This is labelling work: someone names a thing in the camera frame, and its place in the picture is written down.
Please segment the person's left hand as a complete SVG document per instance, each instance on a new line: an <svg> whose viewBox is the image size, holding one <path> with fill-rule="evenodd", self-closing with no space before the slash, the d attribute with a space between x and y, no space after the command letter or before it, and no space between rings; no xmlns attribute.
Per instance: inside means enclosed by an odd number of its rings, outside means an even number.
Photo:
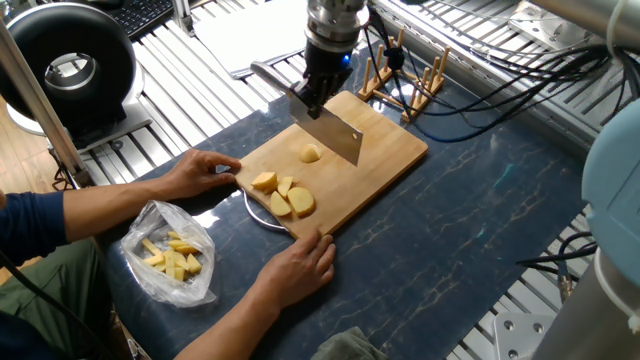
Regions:
<svg viewBox="0 0 640 360"><path fill-rule="evenodd" d="M241 168L239 159L212 151L190 149L161 177L167 200L189 198L231 184Z"/></svg>

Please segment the person's right hand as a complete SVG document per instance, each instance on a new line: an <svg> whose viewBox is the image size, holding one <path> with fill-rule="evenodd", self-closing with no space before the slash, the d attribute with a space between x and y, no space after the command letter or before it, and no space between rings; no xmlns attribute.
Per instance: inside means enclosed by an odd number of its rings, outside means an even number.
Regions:
<svg viewBox="0 0 640 360"><path fill-rule="evenodd" d="M335 255L331 235L298 239L267 262L251 290L261 304L281 311L332 280Z"/></svg>

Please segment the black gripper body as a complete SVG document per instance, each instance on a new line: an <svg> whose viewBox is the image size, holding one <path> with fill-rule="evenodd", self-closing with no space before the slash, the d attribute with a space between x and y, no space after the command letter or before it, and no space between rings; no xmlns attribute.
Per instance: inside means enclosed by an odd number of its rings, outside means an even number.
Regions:
<svg viewBox="0 0 640 360"><path fill-rule="evenodd" d="M306 69L303 75L305 96L333 96L351 75L352 51L333 52L310 40L305 48Z"/></svg>

